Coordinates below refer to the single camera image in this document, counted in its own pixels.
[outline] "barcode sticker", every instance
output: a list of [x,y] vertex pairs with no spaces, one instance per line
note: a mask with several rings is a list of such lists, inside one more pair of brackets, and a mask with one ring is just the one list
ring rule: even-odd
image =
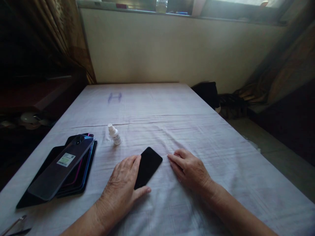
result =
[[68,165],[72,162],[72,160],[75,158],[74,155],[65,153],[57,162],[57,164],[62,165],[64,167],[68,167]]

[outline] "white tablecloth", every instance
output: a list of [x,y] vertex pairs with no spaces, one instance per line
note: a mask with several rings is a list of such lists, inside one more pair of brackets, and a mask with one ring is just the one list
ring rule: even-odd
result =
[[[108,134],[112,123],[122,143]],[[71,135],[98,141],[83,195],[15,210],[50,150]],[[87,86],[0,193],[0,231],[27,214],[29,235],[57,235],[101,195],[116,163],[152,147],[164,158],[152,192],[113,235],[224,235],[220,220],[177,181],[166,155],[178,148],[202,159],[211,177],[280,235],[314,235],[315,205],[184,84]]]

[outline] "window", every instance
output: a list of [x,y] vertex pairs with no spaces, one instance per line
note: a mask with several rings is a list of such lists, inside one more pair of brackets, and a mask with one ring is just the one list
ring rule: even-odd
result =
[[293,0],[206,0],[201,17],[279,23]]
[[137,10],[146,13],[168,13],[203,19],[228,19],[246,22],[281,23],[282,15],[294,0],[78,0],[82,8]]

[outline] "blue ink mark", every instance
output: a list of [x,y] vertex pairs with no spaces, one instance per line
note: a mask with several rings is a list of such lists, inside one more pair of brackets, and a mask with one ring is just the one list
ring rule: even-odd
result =
[[108,97],[108,103],[110,103],[110,102],[112,101],[112,99],[114,99],[114,98],[117,98],[118,101],[120,102],[121,97],[122,97],[121,93],[119,93],[117,96],[113,96],[113,93],[111,93],[111,94],[109,95],[109,97]]

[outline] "small white spray bottle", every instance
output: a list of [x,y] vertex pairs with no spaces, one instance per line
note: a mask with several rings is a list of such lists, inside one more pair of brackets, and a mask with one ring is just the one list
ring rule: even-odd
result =
[[112,125],[108,124],[109,136],[114,140],[114,144],[121,144],[121,138],[119,136],[118,130]]

